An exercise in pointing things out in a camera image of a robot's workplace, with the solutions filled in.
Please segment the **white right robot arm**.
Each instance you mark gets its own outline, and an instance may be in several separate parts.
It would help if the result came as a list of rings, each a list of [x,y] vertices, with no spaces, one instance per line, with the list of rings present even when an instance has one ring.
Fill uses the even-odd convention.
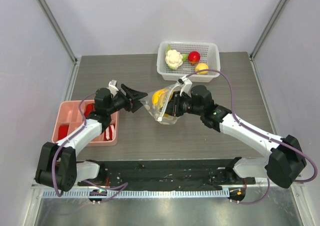
[[[231,110],[214,103],[211,93],[203,85],[194,86],[190,94],[170,90],[160,100],[166,116],[197,115],[206,127],[230,135],[262,155],[259,159],[239,158],[225,172],[230,183],[236,184],[247,177],[269,178],[277,186],[287,189],[307,165],[305,157],[300,154],[297,138],[292,135],[283,138],[235,119]]]

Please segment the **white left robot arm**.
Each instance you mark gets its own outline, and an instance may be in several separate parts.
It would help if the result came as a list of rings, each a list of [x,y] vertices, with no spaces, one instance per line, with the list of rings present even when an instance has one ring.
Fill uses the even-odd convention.
[[[65,138],[52,143],[46,142],[41,149],[35,181],[52,187],[58,197],[69,191],[74,184],[90,180],[100,186],[107,178],[105,171],[96,161],[77,162],[78,154],[94,138],[103,134],[111,123],[111,115],[124,109],[136,112],[142,107],[141,99],[146,92],[133,90],[124,84],[121,89],[111,81],[107,88],[100,88],[94,94],[94,109],[83,117],[82,124]]]

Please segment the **white fake cauliflower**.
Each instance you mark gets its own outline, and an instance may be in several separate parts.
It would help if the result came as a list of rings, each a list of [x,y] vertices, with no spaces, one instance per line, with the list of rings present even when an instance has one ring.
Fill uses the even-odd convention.
[[[172,49],[170,45],[167,46],[165,51],[165,62],[167,66],[172,70],[177,70],[187,60],[187,53],[180,53],[175,49]]]

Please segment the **red fake pomegranate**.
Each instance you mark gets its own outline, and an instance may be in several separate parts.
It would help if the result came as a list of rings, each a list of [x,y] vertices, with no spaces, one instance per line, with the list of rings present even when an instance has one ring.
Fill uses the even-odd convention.
[[[197,64],[200,59],[201,59],[201,55],[199,52],[197,51],[192,51],[188,54],[188,62],[191,64]]]

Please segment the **yellow fake lemon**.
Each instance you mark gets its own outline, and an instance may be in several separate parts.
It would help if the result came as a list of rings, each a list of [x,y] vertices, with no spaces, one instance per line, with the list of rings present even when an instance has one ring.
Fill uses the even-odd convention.
[[[208,73],[209,66],[205,63],[199,63],[195,67],[195,72],[198,75],[205,75]]]

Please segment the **clear zip top bag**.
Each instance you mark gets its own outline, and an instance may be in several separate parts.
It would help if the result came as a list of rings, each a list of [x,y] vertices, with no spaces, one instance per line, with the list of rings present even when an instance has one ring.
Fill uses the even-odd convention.
[[[148,93],[146,97],[139,101],[158,123],[163,125],[173,125],[177,122],[178,117],[171,116],[165,111],[169,102],[173,100],[174,92],[180,91],[181,88],[180,84],[176,83],[163,89]]]

